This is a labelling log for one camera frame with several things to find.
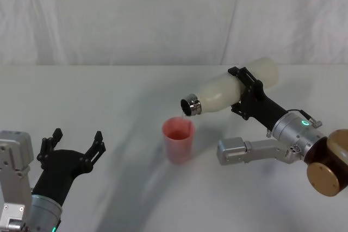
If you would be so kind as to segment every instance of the white curtain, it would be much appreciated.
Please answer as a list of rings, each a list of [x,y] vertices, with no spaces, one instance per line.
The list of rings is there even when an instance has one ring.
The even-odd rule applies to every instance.
[[[0,64],[348,62],[348,0],[0,0]]]

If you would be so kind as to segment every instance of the red liquid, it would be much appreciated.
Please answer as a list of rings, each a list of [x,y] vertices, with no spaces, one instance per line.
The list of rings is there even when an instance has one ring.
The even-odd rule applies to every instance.
[[[181,130],[173,131],[171,134],[168,135],[168,138],[172,140],[184,140],[188,137],[189,137],[189,134]]]

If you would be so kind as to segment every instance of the brown cylinder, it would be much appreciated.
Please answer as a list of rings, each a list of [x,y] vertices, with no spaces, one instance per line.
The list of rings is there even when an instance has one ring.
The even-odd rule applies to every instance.
[[[307,167],[307,177],[312,186],[321,194],[332,197],[348,185],[348,165],[342,161],[330,148],[333,144],[343,144],[343,137],[333,132],[329,137],[319,140],[304,158]]]

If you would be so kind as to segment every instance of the black bracket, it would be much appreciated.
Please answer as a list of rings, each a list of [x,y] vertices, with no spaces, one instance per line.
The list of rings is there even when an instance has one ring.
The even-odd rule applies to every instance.
[[[61,129],[56,129],[52,137],[42,139],[37,160],[41,162],[43,173],[33,190],[33,195],[46,196],[61,206],[74,179],[91,172],[94,164],[105,152],[100,131],[97,131],[92,146],[85,154],[65,149],[54,150],[62,136]]]
[[[232,112],[245,120],[254,117],[268,130],[272,130],[287,111],[267,97],[263,90],[263,83],[256,79],[246,67],[241,69],[232,67],[228,73],[237,77],[244,85],[240,102],[232,105]]]

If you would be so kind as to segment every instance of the cable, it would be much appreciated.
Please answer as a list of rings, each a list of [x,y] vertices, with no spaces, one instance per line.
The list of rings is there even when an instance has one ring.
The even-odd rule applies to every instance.
[[[303,110],[299,110],[299,109],[291,109],[291,110],[288,110],[289,111],[298,111],[300,114],[302,114],[307,120],[310,120],[312,117],[311,115],[309,115],[308,113],[306,113],[305,111]]]

